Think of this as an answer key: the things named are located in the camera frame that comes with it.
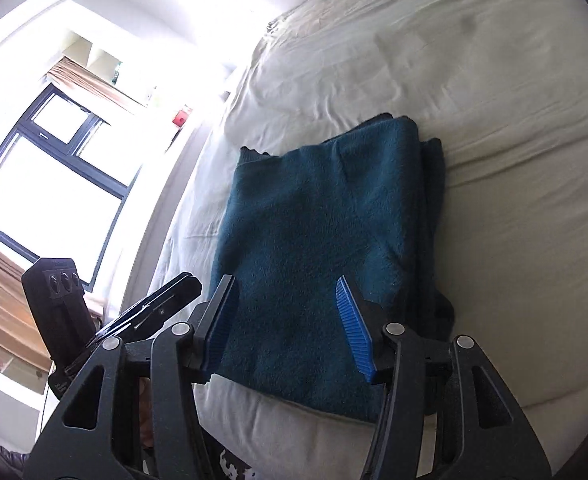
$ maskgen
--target black device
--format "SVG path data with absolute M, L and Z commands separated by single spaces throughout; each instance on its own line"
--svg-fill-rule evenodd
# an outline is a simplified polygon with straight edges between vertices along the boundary
M 105 338 L 146 339 L 201 292 L 199 280 L 183 272 L 97 333 L 72 259 L 40 258 L 23 273 L 21 281 L 38 331 L 56 365 L 47 382 L 58 399 Z
M 59 262 L 42 264 L 28 275 L 27 286 L 31 279 L 48 280 L 48 272 L 71 269 Z M 224 276 L 212 299 L 197 305 L 187 322 L 149 338 L 181 304 L 199 295 L 200 282 L 184 272 L 98 332 L 71 362 L 72 347 L 56 347 L 65 358 L 68 388 L 34 447 L 25 480 L 214 478 L 191 383 L 206 383 L 222 359 L 239 298 L 234 277 Z M 45 303 L 32 306 L 34 298 L 45 296 L 28 296 L 34 316 L 61 308 L 46 303 L 51 293 Z M 422 478 L 551 479 L 525 415 L 472 338 L 459 336 L 452 343 L 421 338 L 389 322 L 383 309 L 366 301 L 344 276 L 336 285 L 336 301 L 358 369 L 371 384 L 385 384 L 362 480 L 416 477 L 423 416 L 431 407 L 437 412 L 436 451 L 432 472 Z M 62 305 L 79 308 L 77 301 Z M 152 387 L 155 468 L 147 473 L 139 438 L 141 377 L 151 378 Z
M 345 276 L 336 303 L 359 371 L 384 384 L 362 480 L 416 478 L 424 412 L 437 413 L 432 471 L 424 480 L 548 480 L 548 459 L 525 414 L 478 343 L 419 337 L 389 322 Z

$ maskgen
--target white bedsheet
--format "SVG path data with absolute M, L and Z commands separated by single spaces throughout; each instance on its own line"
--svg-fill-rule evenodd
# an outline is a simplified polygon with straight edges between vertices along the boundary
M 306 2 L 256 48 L 152 288 L 181 270 L 209 288 L 241 146 L 281 154 L 381 112 L 442 139 L 437 284 L 455 306 L 454 332 L 481 344 L 557 469 L 588 431 L 584 0 Z M 196 394 L 205 429 L 268 477 L 359 477 L 371 426 L 217 376 Z

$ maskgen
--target window glass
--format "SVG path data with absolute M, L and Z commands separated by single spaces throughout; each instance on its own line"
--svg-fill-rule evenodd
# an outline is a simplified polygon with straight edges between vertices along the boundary
M 144 143 L 132 129 L 101 123 L 78 155 L 82 160 L 129 186 L 142 165 L 145 156 L 143 148 Z
M 24 137 L 0 164 L 0 231 L 38 256 L 73 258 L 87 283 L 120 202 Z
M 88 116 L 82 108 L 55 94 L 32 120 L 62 142 L 69 142 Z

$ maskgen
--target window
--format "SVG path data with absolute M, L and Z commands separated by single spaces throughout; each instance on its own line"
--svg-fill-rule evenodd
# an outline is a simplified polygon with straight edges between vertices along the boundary
M 73 258 L 91 290 L 141 165 L 133 144 L 50 84 L 0 146 L 0 241 L 32 262 Z

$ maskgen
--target dark teal towel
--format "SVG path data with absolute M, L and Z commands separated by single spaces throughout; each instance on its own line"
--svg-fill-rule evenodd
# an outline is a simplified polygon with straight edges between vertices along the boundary
M 380 394 L 358 372 L 336 309 L 350 274 L 363 296 L 420 335 L 448 338 L 433 284 L 444 190 L 439 139 L 384 114 L 282 156 L 242 148 L 212 271 L 239 280 L 218 373 L 316 410 L 373 421 Z

